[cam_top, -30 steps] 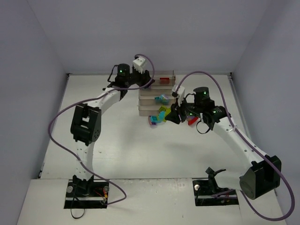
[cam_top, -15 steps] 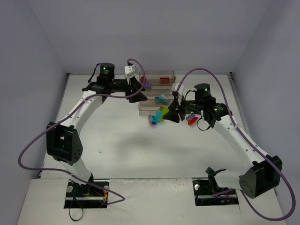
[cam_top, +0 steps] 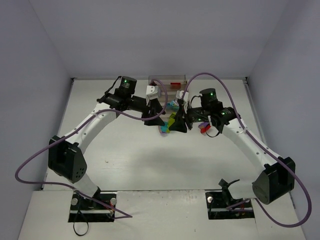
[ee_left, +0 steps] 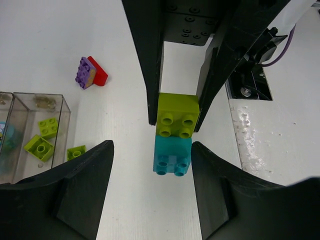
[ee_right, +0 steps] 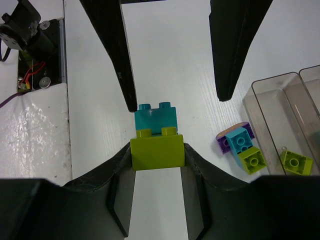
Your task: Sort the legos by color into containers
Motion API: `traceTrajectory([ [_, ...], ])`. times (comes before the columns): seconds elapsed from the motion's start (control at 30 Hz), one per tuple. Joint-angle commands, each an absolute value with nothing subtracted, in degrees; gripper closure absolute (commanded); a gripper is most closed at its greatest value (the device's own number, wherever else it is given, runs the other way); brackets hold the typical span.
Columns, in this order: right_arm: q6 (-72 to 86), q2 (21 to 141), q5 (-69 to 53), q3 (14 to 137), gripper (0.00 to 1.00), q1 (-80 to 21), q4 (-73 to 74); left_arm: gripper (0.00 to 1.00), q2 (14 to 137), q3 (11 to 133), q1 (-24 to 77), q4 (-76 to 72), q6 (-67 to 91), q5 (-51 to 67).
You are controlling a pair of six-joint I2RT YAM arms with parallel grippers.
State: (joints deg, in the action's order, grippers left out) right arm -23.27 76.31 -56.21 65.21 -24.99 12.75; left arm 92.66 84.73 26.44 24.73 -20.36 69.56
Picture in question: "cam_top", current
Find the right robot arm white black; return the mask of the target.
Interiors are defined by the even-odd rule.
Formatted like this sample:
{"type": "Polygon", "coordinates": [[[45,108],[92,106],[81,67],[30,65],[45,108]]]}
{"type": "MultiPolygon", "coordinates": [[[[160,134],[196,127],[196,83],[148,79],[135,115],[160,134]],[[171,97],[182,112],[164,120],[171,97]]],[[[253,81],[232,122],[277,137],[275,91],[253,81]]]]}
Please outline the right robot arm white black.
{"type": "Polygon", "coordinates": [[[253,182],[238,179],[230,183],[219,182],[229,197],[237,200],[256,198],[268,205],[294,189],[295,162],[290,157],[282,158],[256,139],[244,121],[237,118],[234,108],[224,107],[217,99],[214,88],[200,91],[200,107],[192,108],[188,96],[182,90],[177,91],[179,109],[169,130],[186,133],[194,123],[208,123],[232,141],[255,167],[257,178],[253,182]]]}

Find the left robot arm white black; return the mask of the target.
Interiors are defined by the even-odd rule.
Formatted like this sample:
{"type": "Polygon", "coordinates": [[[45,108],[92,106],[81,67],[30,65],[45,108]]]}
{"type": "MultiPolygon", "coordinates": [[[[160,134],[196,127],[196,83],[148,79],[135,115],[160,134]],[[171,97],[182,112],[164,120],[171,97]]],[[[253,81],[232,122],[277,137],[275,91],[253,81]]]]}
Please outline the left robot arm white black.
{"type": "Polygon", "coordinates": [[[120,81],[119,86],[106,90],[96,100],[95,108],[73,131],[62,137],[55,135],[49,141],[52,147],[48,150],[48,167],[83,193],[84,196],[78,196],[78,203],[91,210],[98,206],[94,201],[101,200],[101,189],[88,176],[84,157],[94,138],[127,110],[141,113],[141,120],[147,126],[165,124],[160,117],[165,113],[166,105],[159,102],[159,82],[150,83],[145,97],[139,97],[134,95],[136,79],[119,76],[117,80],[120,81]]]}

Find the red curved lego piece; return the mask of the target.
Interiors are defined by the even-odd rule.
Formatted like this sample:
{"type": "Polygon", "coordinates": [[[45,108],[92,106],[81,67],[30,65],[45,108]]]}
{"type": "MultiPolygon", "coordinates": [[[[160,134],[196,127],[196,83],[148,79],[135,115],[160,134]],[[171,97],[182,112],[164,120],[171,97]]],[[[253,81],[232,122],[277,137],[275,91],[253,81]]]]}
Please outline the red curved lego piece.
{"type": "Polygon", "coordinates": [[[207,130],[209,130],[211,128],[210,125],[206,125],[206,126],[203,126],[201,129],[200,129],[200,133],[201,134],[205,134],[207,132],[207,130]]]}

